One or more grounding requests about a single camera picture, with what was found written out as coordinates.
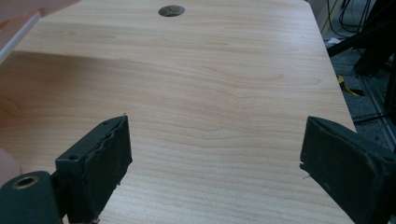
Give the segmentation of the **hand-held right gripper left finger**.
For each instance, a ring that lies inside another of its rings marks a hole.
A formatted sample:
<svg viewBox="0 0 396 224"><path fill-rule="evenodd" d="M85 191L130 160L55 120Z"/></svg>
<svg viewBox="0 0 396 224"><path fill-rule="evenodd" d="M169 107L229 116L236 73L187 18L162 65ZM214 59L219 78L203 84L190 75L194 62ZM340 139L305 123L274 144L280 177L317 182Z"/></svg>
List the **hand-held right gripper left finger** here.
<svg viewBox="0 0 396 224"><path fill-rule="evenodd" d="M128 117L98 124L55 160L60 213L71 223L99 218L132 161Z"/></svg>

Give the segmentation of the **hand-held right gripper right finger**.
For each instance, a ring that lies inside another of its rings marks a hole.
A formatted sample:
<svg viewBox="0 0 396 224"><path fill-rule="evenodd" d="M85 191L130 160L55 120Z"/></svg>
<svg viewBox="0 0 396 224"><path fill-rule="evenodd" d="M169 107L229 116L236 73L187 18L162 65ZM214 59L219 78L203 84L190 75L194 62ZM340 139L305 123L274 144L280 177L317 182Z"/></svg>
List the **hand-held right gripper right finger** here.
<svg viewBox="0 0 396 224"><path fill-rule="evenodd" d="M389 149L309 117L300 161L355 224L388 224L396 216L396 154Z"/></svg>

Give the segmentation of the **pale pink blurred object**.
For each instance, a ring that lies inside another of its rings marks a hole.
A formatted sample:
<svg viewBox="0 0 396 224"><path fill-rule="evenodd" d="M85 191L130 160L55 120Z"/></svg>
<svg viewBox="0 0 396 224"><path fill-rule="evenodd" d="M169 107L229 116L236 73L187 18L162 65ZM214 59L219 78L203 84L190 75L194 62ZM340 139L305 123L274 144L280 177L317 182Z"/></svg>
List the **pale pink blurred object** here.
<svg viewBox="0 0 396 224"><path fill-rule="evenodd" d="M21 167L5 150L0 148L0 188L21 174Z"/></svg>

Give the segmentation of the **black metal stand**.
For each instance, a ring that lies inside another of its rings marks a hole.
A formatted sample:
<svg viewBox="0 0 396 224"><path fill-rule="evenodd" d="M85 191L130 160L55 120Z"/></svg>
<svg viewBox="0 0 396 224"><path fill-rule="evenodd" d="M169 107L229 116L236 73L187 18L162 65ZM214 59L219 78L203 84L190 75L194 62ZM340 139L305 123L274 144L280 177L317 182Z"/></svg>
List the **black metal stand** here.
<svg viewBox="0 0 396 224"><path fill-rule="evenodd" d="M396 0L375 0L362 30L327 51L332 57L347 49L364 49L354 65L359 76L375 74L396 52Z"/></svg>

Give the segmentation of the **pale pink white-edged tray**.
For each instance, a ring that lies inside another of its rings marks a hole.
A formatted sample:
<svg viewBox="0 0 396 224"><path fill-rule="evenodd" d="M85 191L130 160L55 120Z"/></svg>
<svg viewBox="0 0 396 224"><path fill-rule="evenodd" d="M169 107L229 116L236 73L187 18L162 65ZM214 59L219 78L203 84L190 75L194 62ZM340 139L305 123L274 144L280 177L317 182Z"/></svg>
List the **pale pink white-edged tray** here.
<svg viewBox="0 0 396 224"><path fill-rule="evenodd" d="M0 64L43 17L80 0L0 0Z"/></svg>

